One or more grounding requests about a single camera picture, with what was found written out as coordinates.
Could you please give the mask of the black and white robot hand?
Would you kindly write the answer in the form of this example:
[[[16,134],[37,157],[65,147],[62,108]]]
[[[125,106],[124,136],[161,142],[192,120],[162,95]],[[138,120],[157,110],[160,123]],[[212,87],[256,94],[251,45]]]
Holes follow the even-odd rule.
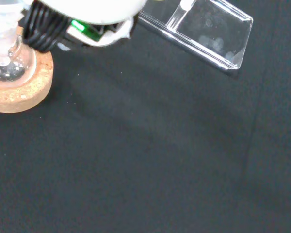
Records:
[[[145,0],[26,0],[22,41],[46,53],[71,38],[105,47],[131,37]]]

